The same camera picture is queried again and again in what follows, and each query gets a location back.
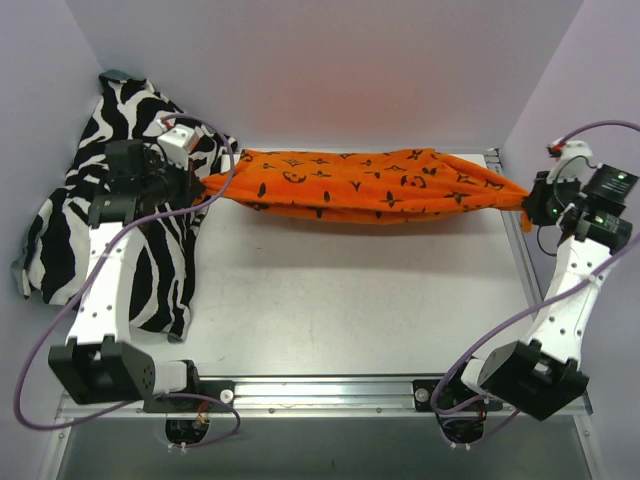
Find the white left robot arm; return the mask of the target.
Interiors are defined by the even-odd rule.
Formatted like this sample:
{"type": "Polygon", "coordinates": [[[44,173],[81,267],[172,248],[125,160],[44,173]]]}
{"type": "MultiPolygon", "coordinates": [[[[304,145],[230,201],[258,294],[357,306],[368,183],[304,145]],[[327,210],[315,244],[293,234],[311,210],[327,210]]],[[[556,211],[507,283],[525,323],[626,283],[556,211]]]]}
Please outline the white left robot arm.
{"type": "Polygon", "coordinates": [[[166,394],[180,411],[196,408],[202,386],[188,361],[156,362],[131,343],[129,308],[145,236],[136,220],[174,200],[188,207],[197,196],[189,153],[195,137],[171,130],[151,147],[141,140],[106,146],[107,190],[89,208],[88,287],[62,346],[48,363],[80,404],[148,400],[166,394]]]}

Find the orange patterned pillowcase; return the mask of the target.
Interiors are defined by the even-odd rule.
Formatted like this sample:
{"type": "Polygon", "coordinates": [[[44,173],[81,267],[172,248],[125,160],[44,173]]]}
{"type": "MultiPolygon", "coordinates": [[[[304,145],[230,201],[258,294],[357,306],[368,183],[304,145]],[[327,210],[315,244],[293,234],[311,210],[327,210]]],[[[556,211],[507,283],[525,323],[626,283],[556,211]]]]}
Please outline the orange patterned pillowcase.
{"type": "Polygon", "coordinates": [[[202,179],[258,212],[353,224],[439,220],[483,209],[520,211],[528,191],[432,148],[384,153],[242,152],[232,172],[202,179]]]}

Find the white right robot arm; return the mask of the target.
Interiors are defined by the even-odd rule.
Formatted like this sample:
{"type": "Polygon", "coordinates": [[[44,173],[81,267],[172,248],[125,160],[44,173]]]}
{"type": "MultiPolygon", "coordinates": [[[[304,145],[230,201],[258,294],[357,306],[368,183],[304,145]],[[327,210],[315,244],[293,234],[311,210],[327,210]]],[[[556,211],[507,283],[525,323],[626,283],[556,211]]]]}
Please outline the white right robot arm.
{"type": "Polygon", "coordinates": [[[639,178],[600,164],[582,184],[568,170],[568,163],[562,163],[539,172],[523,201],[532,224],[556,225],[562,232],[545,299],[534,307],[535,320],[521,339],[485,359],[468,360],[461,374],[444,383],[445,400],[456,409],[483,395],[545,420],[586,391],[582,341],[604,281],[639,240],[621,217],[639,178]]]}

